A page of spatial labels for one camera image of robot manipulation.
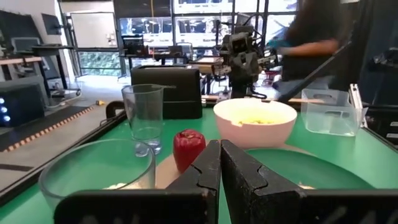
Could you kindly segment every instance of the clear plastic container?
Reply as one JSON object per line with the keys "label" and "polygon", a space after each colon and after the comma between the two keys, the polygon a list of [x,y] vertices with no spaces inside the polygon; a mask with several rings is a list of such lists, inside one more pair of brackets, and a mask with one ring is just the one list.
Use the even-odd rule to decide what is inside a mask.
{"label": "clear plastic container", "polygon": [[302,91],[301,112],[305,128],[314,133],[355,136],[367,109],[356,109],[349,94],[338,90]]}

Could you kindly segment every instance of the black box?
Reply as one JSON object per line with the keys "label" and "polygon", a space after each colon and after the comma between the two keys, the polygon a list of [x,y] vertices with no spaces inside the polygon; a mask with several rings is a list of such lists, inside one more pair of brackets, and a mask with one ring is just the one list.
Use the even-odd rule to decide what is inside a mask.
{"label": "black box", "polygon": [[131,70],[131,84],[157,84],[164,89],[164,119],[202,117],[200,72],[183,65],[138,66]]}
{"label": "black box", "polygon": [[16,127],[44,117],[38,85],[18,85],[0,89],[0,126]]}

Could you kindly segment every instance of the desk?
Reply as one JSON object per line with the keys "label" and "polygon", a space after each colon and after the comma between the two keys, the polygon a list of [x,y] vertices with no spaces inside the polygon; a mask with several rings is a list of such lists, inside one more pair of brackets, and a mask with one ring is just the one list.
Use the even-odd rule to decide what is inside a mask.
{"label": "desk", "polygon": [[[9,66],[19,63],[33,63],[35,75],[25,78],[12,77]],[[0,82],[1,87],[14,86],[14,85],[26,85],[37,83],[40,86],[43,100],[45,105],[49,104],[50,89],[45,77],[44,71],[42,70],[42,58],[41,57],[26,57],[26,58],[2,58],[0,59],[0,76],[4,77]]]}
{"label": "desk", "polygon": [[[215,116],[211,108],[203,109],[202,119],[165,120],[164,134],[162,135],[163,148],[157,155],[156,161],[158,165],[172,154],[172,139],[174,135],[186,128],[202,132],[207,140],[220,138],[215,127]],[[112,138],[130,138],[129,125],[124,113],[117,115],[114,121],[108,121],[102,127],[94,130],[73,147],[94,140]],[[355,138],[315,134],[305,129],[299,114],[286,145],[303,149],[319,159],[344,168],[356,174],[374,188],[398,188],[398,179],[396,178],[398,173],[398,153],[393,147],[380,139],[377,134],[368,129],[360,129]],[[258,153],[249,153],[258,158],[256,155]],[[39,168],[30,177],[27,177],[24,183],[19,184],[20,189],[23,189],[23,191],[0,208],[0,221],[2,224],[52,223],[52,211],[46,204],[44,196],[36,183],[37,174],[40,173],[41,169],[43,168]],[[230,223],[223,190],[220,190],[219,220],[220,223]]]}
{"label": "desk", "polygon": [[[73,50],[75,49],[72,46],[61,46],[61,45],[53,45],[53,44],[44,44],[44,45],[38,45],[38,46],[33,46],[32,51],[35,56],[39,57],[45,57],[45,56],[55,56],[57,59],[57,65],[58,65],[58,71],[60,73],[61,77],[61,82],[62,82],[62,87],[64,90],[68,89],[68,84],[67,84],[67,79],[65,76],[65,72],[63,71],[63,66],[62,66],[62,60],[61,60],[61,55],[60,55],[60,50]],[[44,73],[44,70],[42,66],[40,66],[40,69],[42,70],[42,73]]]}

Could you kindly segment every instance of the glass bowl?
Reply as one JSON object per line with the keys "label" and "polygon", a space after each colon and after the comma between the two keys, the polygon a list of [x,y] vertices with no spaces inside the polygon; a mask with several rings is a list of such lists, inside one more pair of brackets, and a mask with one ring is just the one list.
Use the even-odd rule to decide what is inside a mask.
{"label": "glass bowl", "polygon": [[[137,157],[135,147],[148,153]],[[51,162],[39,177],[39,187],[52,209],[79,190],[155,188],[153,149],[139,141],[95,141],[66,152]]]}

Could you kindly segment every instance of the white ceramic bowl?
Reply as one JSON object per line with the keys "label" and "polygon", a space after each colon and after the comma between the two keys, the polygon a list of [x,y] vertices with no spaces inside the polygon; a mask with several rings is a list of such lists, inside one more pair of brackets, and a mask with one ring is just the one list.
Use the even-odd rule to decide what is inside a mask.
{"label": "white ceramic bowl", "polygon": [[[283,145],[292,132],[297,112],[291,106],[260,99],[238,98],[222,101],[214,107],[218,131],[222,139],[227,139],[242,149],[277,147]],[[246,113],[264,113],[275,116],[272,124],[239,124],[239,117]]]}

